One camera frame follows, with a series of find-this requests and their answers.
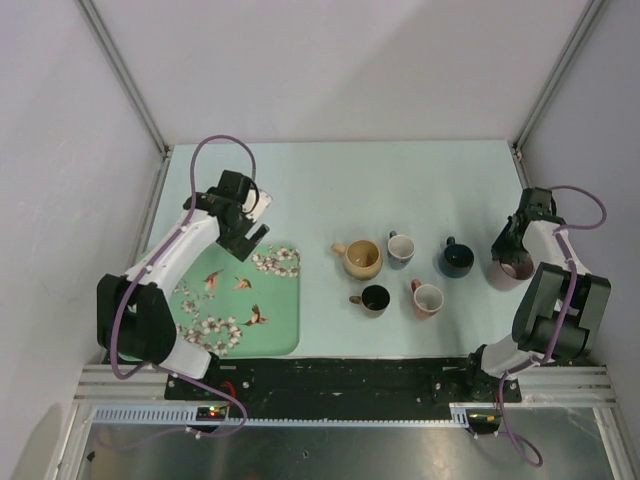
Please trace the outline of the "pink cup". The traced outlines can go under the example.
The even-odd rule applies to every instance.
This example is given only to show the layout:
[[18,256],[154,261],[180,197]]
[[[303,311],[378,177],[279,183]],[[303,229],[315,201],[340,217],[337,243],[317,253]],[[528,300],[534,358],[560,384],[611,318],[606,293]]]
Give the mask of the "pink cup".
[[422,283],[418,279],[413,279],[410,287],[412,308],[417,319],[429,319],[441,310],[444,304],[444,295],[438,287]]

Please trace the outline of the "mauve mug black handle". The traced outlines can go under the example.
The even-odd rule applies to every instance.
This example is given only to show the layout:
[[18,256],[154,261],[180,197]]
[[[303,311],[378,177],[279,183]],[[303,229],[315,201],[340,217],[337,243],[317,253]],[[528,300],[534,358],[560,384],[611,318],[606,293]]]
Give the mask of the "mauve mug black handle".
[[487,280],[498,291],[510,291],[530,280],[534,272],[531,259],[516,264],[492,261],[487,270]]

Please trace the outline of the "light blue coffee mug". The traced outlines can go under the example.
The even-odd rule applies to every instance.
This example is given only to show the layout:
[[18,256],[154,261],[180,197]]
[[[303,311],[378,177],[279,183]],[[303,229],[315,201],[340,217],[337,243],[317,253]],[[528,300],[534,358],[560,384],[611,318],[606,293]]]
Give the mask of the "light blue coffee mug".
[[399,270],[406,267],[412,260],[415,243],[409,236],[390,231],[386,250],[390,267]]

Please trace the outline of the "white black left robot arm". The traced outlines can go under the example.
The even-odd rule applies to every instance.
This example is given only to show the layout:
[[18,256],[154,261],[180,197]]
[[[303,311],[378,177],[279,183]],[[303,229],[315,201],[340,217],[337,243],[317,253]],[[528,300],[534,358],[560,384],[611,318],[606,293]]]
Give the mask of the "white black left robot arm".
[[248,176],[223,171],[219,183],[193,192],[173,230],[136,265],[97,285],[97,341],[111,354],[154,364],[187,376],[187,387],[201,399],[221,389],[212,355],[181,338],[169,307],[174,288],[195,260],[217,244],[246,260],[269,231],[257,220],[272,196]]

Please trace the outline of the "brown small cup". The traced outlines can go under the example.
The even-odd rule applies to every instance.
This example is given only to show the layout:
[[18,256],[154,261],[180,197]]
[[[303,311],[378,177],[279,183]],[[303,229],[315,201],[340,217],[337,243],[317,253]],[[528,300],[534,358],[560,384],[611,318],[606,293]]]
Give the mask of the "brown small cup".
[[349,302],[359,305],[368,318],[381,316],[390,304],[389,291],[381,285],[369,285],[360,294],[351,295]]

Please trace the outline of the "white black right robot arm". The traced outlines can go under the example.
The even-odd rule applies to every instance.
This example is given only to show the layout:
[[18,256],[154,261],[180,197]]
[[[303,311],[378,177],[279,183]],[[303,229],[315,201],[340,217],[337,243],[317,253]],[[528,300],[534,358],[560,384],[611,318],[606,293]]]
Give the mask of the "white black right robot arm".
[[470,355],[461,378],[469,398],[493,400],[522,371],[591,353],[611,283],[579,260],[569,238],[578,228],[558,215],[551,189],[523,190],[491,247],[491,275],[501,288],[528,287],[510,334]]

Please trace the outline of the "dark blue mug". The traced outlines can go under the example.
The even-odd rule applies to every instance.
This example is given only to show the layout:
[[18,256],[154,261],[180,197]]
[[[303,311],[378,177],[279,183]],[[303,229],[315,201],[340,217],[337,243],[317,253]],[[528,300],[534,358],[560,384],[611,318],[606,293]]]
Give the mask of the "dark blue mug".
[[446,239],[438,261],[439,269],[444,276],[453,279],[463,278],[470,273],[474,263],[474,252],[467,245],[458,243],[453,236]]

